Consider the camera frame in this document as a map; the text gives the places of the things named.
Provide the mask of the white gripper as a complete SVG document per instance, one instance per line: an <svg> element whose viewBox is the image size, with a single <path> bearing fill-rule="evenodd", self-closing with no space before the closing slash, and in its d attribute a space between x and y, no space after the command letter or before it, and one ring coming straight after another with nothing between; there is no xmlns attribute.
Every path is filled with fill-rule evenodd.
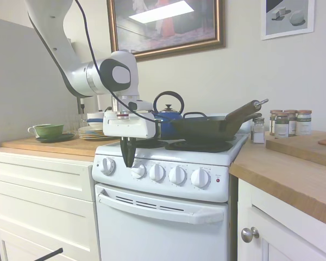
<svg viewBox="0 0 326 261"><path fill-rule="evenodd" d="M106 111L103 117L103 132L106 136L121 137L120 147L124 164L132 167L136 152L136 138L155 137L156 122L147 121L133 113L130 113L127 119L119 119L115 112Z"/></svg>

